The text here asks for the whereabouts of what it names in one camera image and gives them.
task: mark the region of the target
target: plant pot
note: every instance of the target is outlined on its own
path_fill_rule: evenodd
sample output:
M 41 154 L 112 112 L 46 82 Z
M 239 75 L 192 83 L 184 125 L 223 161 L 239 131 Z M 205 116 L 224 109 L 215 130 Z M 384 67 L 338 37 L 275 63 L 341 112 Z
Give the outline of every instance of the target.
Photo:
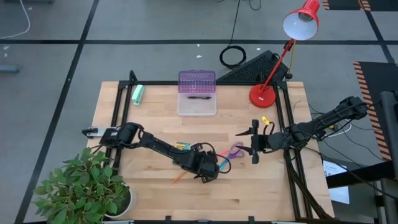
M 105 216 L 108 218 L 120 217 L 120 216 L 124 215 L 130 208 L 134 208 L 136 206 L 136 203 L 137 203 L 137 196 L 131 189 L 129 189 L 129 194 L 127 195 L 125 200 L 122 202 L 121 207 L 118 208 L 118 211 L 116 212 L 116 214 L 111 215 L 111 214 L 105 213 Z

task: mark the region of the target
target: white pot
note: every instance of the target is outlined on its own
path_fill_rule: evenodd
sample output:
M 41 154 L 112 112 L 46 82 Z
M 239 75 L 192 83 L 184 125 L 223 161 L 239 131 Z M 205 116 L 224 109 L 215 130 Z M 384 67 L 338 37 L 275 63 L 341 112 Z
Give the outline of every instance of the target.
M 129 206 L 127 206 L 127 208 L 125 209 L 125 211 L 123 211 L 119 215 L 108 215 L 108 214 L 105 213 L 105 216 L 108 217 L 108 218 L 117 218 L 117 217 L 120 217 L 120 216 L 124 215 L 130 209 L 130 207 L 134 208 L 136 206 L 136 203 L 137 203 L 137 196 L 131 190 L 131 188 L 129 188 L 129 193 L 130 193 L 130 203 L 129 203 Z

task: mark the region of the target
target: clear plastic container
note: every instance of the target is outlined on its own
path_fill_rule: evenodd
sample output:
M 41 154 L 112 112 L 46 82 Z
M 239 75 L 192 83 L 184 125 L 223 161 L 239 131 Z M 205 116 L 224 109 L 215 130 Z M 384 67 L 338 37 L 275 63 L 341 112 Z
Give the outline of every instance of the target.
M 217 113 L 214 71 L 181 71 L 178 74 L 178 91 L 178 115 L 213 116 Z
M 177 113 L 180 116 L 213 116 L 217 113 L 216 94 L 180 93 Z

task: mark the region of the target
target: red desk lamp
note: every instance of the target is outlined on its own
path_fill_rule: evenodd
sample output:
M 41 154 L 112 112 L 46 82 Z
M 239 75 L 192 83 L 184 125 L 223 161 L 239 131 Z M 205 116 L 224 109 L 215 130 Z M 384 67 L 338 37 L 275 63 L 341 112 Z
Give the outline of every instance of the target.
M 319 25 L 318 9 L 318 0 L 307 0 L 302 8 L 294 10 L 285 17 L 283 28 L 291 40 L 286 44 L 284 52 L 275 64 L 266 82 L 251 88 L 249 97 L 254 106 L 267 108 L 274 104 L 276 98 L 275 91 L 269 85 L 272 77 L 285 57 L 285 54 L 293 45 L 294 40 L 308 40 L 317 34 Z

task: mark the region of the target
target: yellow and black stripe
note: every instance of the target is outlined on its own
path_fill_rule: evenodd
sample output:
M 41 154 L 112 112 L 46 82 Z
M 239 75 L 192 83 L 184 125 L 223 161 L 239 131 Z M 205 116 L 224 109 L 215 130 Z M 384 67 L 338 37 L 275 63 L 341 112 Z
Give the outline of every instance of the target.
M 363 75 L 361 64 L 359 62 L 354 62 L 354 69 L 355 69 L 356 77 L 358 78 L 359 87 L 362 92 L 363 101 L 368 105 L 373 105 L 374 103 L 372 101 L 370 92 L 368 90 L 368 85 L 366 84 L 366 80 Z M 377 118 L 377 113 L 374 110 L 373 106 L 371 106 L 368 109 L 368 115 L 371 120 L 374 134 L 376 136 L 376 141 L 377 141 L 377 145 L 379 146 L 379 149 L 380 149 L 381 157 L 385 161 L 390 161 L 391 155 L 387 148 L 387 143 L 386 143 L 386 140 L 384 139 L 383 131 L 381 130 L 379 119 Z
M 368 0 L 358 0 L 359 6 L 361 10 L 370 11 L 371 5 L 369 4 Z
M 326 10 L 330 9 L 328 0 L 322 0 L 322 4 L 323 4 L 324 9 L 326 9 Z

